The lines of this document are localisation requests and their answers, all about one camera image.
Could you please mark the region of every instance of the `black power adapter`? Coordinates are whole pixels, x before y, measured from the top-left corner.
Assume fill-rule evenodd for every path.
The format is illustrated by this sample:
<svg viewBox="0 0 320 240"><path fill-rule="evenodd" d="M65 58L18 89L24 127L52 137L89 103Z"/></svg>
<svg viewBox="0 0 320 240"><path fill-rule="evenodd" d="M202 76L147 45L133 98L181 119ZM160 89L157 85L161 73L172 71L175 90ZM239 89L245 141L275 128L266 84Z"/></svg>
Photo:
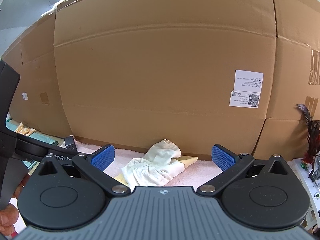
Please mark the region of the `black power adapter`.
<svg viewBox="0 0 320 240"><path fill-rule="evenodd" d="M64 139L64 143L67 149L72 151L77 151L77 146L76 146L75 140L73 139L73 136L66 137Z"/></svg>

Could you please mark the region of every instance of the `gray gripper housing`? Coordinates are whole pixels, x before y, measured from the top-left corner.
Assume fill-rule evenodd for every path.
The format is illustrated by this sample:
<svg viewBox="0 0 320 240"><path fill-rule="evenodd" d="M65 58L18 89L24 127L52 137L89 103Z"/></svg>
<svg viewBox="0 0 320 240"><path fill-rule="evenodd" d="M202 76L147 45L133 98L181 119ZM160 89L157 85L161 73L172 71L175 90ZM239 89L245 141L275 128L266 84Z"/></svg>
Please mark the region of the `gray gripper housing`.
<svg viewBox="0 0 320 240"><path fill-rule="evenodd" d="M217 199L201 197L192 187L136 187L129 196L113 198L98 218L81 228L48 232L28 227L15 237L15 240L36 239L311 240L313 237L301 227L276 232L247 228L228 217Z"/></svg>
<svg viewBox="0 0 320 240"><path fill-rule="evenodd" d="M13 158L8 160L1 187L0 210L7 207L13 193L28 172L28 167L22 161Z"/></svg>

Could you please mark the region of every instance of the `table surface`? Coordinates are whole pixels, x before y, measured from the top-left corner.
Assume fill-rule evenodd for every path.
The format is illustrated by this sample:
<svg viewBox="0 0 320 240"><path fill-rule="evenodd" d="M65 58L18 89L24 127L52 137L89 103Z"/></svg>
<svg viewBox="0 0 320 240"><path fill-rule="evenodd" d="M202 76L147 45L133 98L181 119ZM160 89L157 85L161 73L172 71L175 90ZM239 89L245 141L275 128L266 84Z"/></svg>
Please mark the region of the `table surface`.
<svg viewBox="0 0 320 240"><path fill-rule="evenodd" d="M294 159L292 162L293 162L294 168L296 169L296 172L298 174L298 178L301 180L302 185L304 186L304 188L306 189L306 191L309 195L310 202L313 207L317 223L318 223L318 225L320 225L320 217L317 212L320 210L320 199L315 198L315 193L320 194L320 191L319 191L318 187L312 182L312 180L310 178L308 178L309 174L307 173L307 171L301 167L301 159Z"/></svg>

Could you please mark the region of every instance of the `white cloth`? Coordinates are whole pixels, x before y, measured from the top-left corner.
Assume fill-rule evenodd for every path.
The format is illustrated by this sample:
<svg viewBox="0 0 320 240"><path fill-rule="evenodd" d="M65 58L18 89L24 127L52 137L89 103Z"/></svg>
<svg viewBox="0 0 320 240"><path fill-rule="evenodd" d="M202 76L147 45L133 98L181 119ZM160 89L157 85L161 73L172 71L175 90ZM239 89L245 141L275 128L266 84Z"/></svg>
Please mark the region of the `white cloth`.
<svg viewBox="0 0 320 240"><path fill-rule="evenodd" d="M131 191L136 186L162 187L184 171L184 164L173 158L179 158L181 151L169 140L153 145L143 158L132 159L122 173Z"/></svg>

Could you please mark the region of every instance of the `human hand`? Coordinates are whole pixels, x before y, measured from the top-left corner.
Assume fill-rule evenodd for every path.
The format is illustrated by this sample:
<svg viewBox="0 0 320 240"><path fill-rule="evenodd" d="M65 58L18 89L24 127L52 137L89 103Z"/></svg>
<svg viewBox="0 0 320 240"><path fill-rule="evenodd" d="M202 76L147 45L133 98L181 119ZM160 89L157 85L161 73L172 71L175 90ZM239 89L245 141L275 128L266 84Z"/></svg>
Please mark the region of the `human hand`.
<svg viewBox="0 0 320 240"><path fill-rule="evenodd" d="M15 190L13 197L19 198L21 190L28 182L29 178L30 175L27 174ZM13 234L15 231L14 224L18 221L18 218L19 211L12 204L9 204L4 210L0 210L0 233L4 236L10 236Z"/></svg>

